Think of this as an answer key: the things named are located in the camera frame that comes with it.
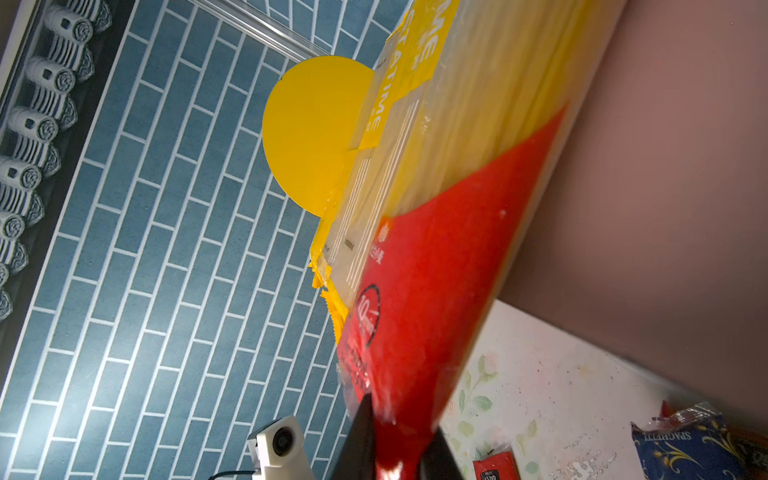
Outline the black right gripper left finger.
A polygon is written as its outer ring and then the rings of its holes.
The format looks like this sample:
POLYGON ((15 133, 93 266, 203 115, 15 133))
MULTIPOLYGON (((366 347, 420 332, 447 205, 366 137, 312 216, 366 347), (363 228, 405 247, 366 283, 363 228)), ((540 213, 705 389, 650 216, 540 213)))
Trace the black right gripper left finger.
POLYGON ((331 480, 374 480, 375 421, 371 394, 366 394, 338 455, 331 480))

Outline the red spaghetti bag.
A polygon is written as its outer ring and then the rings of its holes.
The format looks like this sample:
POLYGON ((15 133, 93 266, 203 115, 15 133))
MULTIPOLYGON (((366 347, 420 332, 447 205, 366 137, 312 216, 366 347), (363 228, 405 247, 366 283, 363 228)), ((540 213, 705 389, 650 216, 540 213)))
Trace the red spaghetti bag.
POLYGON ((510 447, 478 450, 473 461, 476 480, 520 480, 520 473, 510 447))
POLYGON ((459 4, 337 349, 375 479, 415 479, 624 5, 459 4))

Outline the blue Moli spaghetti bag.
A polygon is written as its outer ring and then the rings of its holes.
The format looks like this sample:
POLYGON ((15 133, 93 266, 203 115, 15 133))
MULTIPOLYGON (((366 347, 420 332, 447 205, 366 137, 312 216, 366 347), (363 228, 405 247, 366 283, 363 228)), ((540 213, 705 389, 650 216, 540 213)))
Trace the blue Moli spaghetti bag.
POLYGON ((744 479, 746 462, 723 415, 707 402, 631 425, 646 479, 744 479))

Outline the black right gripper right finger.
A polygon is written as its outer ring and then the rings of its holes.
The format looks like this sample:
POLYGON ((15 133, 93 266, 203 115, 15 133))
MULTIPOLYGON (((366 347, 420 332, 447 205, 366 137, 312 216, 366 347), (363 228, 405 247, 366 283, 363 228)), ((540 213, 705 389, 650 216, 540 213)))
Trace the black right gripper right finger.
POLYGON ((462 480, 443 430, 438 428, 419 462, 419 480, 462 480))

